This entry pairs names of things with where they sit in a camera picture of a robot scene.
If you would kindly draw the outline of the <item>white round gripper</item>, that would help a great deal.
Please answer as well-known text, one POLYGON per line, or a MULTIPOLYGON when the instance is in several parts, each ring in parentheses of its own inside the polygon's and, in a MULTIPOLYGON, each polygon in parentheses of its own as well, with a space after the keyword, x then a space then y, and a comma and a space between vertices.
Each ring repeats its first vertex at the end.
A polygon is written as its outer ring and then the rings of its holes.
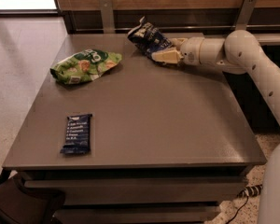
POLYGON ((182 59, 186 65, 200 65, 200 49, 204 37, 171 38, 172 44, 179 48, 164 49, 151 54, 152 60, 157 63, 178 64, 182 59))

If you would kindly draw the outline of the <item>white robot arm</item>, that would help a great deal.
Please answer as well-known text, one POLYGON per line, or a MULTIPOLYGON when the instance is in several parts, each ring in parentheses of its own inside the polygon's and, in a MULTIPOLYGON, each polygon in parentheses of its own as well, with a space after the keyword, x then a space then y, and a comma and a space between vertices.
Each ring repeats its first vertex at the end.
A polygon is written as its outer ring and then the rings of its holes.
MULTIPOLYGON (((280 68, 246 30, 225 38, 178 38, 169 49, 156 51, 158 63, 211 65, 232 74, 247 73, 280 126, 280 68)), ((259 200, 258 224, 280 224, 280 144, 267 161, 259 200)))

